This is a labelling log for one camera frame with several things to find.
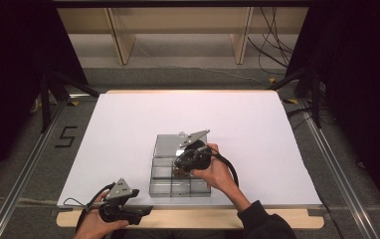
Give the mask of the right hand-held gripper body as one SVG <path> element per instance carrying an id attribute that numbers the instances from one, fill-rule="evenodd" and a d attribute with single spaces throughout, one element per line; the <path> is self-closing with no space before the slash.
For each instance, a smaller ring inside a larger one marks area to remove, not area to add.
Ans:
<path id="1" fill-rule="evenodd" d="M 212 151 L 204 141 L 209 132 L 208 129 L 205 129 L 190 133 L 184 137 L 179 144 L 182 152 L 177 156 L 177 158 L 183 160 L 183 166 L 192 165 L 193 169 L 206 169 L 210 165 Z"/>

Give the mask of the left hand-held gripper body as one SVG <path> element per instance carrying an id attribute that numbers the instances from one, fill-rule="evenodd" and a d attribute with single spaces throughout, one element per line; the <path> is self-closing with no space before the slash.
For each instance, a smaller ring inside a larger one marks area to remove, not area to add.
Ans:
<path id="1" fill-rule="evenodd" d="M 126 202 L 130 199 L 125 195 L 131 190 L 124 178 L 116 182 L 102 200 L 102 205 L 99 207 L 100 218 L 105 222 L 126 220 L 129 225 L 138 225 L 141 220 L 139 211 L 125 208 Z"/>

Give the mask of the clear plastic compartment box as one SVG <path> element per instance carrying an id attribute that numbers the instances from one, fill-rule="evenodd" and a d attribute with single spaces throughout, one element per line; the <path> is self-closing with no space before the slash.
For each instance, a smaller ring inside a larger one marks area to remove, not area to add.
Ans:
<path id="1" fill-rule="evenodd" d="M 174 165 L 177 156 L 182 152 L 179 144 L 188 135 L 159 134 L 154 147 L 149 195 L 151 197 L 210 197 L 211 190 L 207 183 L 185 173 Z"/>

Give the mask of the person's right hand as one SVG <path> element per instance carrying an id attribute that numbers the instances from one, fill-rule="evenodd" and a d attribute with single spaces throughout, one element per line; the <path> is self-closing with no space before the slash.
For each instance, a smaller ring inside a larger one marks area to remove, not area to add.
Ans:
<path id="1" fill-rule="evenodd" d="M 211 163 L 206 169 L 193 169 L 191 174 L 202 178 L 210 187 L 214 187 L 229 196 L 238 189 L 229 167 L 216 157 L 219 153 L 218 145 L 208 143 L 208 147 L 213 152 Z"/>

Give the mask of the person's left hand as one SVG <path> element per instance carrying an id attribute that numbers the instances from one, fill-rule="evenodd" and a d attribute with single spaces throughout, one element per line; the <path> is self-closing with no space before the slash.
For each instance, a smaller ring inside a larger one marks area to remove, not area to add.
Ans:
<path id="1" fill-rule="evenodd" d="M 128 225 L 126 220 L 105 222 L 100 218 L 99 210 L 94 208 L 85 216 L 73 239 L 102 239 L 105 235 Z"/>

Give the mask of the black tripod stand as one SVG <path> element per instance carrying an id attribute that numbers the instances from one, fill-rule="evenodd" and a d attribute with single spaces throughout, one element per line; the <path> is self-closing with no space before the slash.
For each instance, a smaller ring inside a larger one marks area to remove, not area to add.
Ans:
<path id="1" fill-rule="evenodd" d="M 294 71 L 282 80 L 270 86 L 270 90 L 276 91 L 281 87 L 289 84 L 292 81 L 298 80 L 298 83 L 293 91 L 297 98 L 305 98 L 311 94 L 311 115 L 313 122 L 318 128 L 321 128 L 319 118 L 319 104 L 320 104 L 320 76 L 316 70 L 308 68 L 301 68 Z"/>
<path id="2" fill-rule="evenodd" d="M 73 86 L 94 98 L 99 96 L 99 92 L 91 89 L 86 84 L 75 81 L 63 73 L 56 71 L 44 72 L 40 80 L 40 97 L 43 116 L 42 132 L 45 132 L 52 122 L 50 95 L 53 95 L 58 102 L 66 102 L 71 98 L 65 85 Z"/>

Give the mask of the light wooden shelf unit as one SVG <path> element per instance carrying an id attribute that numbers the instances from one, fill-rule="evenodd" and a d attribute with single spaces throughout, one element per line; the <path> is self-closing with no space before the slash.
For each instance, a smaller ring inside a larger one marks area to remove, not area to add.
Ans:
<path id="1" fill-rule="evenodd" d="M 117 61 L 128 63 L 138 34 L 227 34 L 235 61 L 244 63 L 248 37 L 266 34 L 272 23 L 280 34 L 300 32 L 305 7 L 60 8 L 70 34 L 109 34 Z"/>

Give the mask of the black curtain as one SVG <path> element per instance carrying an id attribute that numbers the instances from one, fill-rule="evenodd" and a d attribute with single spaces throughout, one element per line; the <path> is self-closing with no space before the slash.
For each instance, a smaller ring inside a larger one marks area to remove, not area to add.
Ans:
<path id="1" fill-rule="evenodd" d="M 311 0 L 286 72 L 307 66 L 380 191 L 380 0 Z"/>
<path id="2" fill-rule="evenodd" d="M 52 0 L 0 0 L 0 161 L 40 93 L 40 63 L 88 82 Z"/>

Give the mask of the aluminium floor rail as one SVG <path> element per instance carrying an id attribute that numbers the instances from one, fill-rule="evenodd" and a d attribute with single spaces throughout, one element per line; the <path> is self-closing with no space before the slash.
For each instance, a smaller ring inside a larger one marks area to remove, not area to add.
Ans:
<path id="1" fill-rule="evenodd" d="M 304 113 L 304 117 L 363 239 L 380 239 L 370 216 L 348 181 L 322 129 L 316 126 L 311 113 Z"/>
<path id="2" fill-rule="evenodd" d="M 49 138 L 54 131 L 57 120 L 66 105 L 66 101 L 59 101 L 54 106 L 54 111 L 50 113 L 49 124 L 40 132 L 39 137 L 37 138 L 36 143 L 34 144 L 34 147 L 26 159 L 21 171 L 16 177 L 12 188 L 0 204 L 0 238 L 11 216 L 13 215 L 19 198 L 23 194 L 26 185 L 28 184 L 37 164 L 39 163 L 41 155 L 43 154 Z"/>

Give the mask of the black overhead frame bar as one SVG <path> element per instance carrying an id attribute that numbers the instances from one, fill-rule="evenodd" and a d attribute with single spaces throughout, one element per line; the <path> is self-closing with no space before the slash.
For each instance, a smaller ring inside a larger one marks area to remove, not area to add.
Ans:
<path id="1" fill-rule="evenodd" d="M 51 0 L 59 8 L 308 7 L 314 0 Z"/>

